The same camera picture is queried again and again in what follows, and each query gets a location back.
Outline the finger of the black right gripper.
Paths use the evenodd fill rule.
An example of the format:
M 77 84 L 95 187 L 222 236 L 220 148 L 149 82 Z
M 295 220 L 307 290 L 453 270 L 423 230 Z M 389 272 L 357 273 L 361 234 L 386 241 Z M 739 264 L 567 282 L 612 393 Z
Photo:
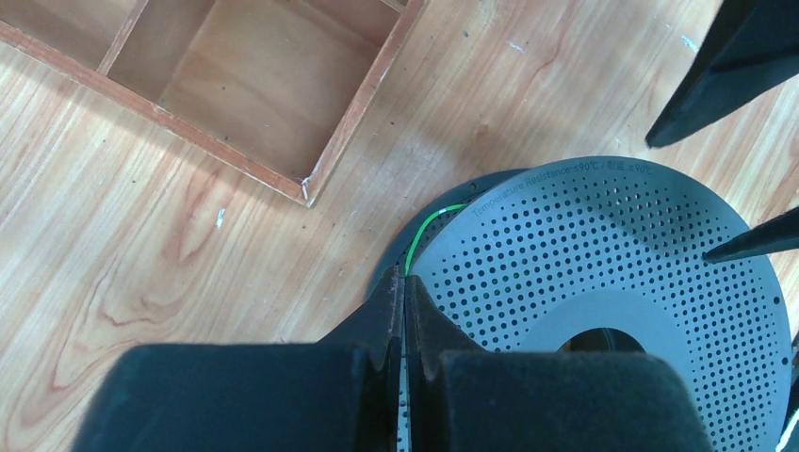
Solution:
M 797 0 L 724 1 L 645 142 L 681 141 L 797 74 Z
M 718 264 L 798 249 L 798 208 L 774 217 L 708 250 L 703 260 Z

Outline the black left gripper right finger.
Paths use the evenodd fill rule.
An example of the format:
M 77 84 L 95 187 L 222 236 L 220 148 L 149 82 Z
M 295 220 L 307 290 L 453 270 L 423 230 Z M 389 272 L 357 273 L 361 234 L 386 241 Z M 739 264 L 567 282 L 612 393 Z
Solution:
M 640 352 L 490 352 L 405 280 L 415 451 L 709 451 L 677 373 Z

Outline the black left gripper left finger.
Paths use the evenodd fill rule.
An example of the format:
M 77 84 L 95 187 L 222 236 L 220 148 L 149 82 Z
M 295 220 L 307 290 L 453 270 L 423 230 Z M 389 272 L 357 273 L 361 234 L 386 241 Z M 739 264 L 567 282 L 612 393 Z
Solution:
M 147 344 L 105 376 L 75 451 L 393 451 L 405 280 L 305 344 Z

